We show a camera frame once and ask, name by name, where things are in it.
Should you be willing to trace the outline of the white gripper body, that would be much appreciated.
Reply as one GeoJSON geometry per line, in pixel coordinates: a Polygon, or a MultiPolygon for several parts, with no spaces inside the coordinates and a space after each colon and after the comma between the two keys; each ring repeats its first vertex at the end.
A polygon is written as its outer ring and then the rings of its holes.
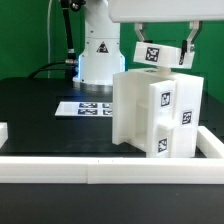
{"type": "Polygon", "coordinates": [[[113,22],[224,20],[224,0],[108,0],[113,22]]]}

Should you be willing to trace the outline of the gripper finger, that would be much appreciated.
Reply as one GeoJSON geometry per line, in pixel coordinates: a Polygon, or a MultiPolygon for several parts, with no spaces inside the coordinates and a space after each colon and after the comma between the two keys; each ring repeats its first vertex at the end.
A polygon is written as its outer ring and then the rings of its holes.
{"type": "Polygon", "coordinates": [[[147,37],[146,34],[147,23],[135,23],[134,31],[140,42],[151,43],[151,40],[147,37]]]}
{"type": "Polygon", "coordinates": [[[202,21],[191,21],[189,23],[190,34],[182,41],[182,48],[179,63],[183,64],[186,55],[194,53],[194,41],[202,30],[202,21]]]}

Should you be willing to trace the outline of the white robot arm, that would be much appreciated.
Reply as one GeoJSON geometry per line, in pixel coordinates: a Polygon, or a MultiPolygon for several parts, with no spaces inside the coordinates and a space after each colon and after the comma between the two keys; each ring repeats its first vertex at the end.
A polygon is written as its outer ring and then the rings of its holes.
{"type": "Polygon", "coordinates": [[[106,88],[112,75],[124,70],[120,53],[120,25],[131,22],[141,42],[150,22],[188,22],[191,33],[181,48],[162,47],[161,59],[153,65],[189,69],[194,51],[193,39],[203,21],[224,20],[224,0],[77,0],[74,9],[85,9],[85,49],[79,57],[77,80],[81,85],[106,88]]]}

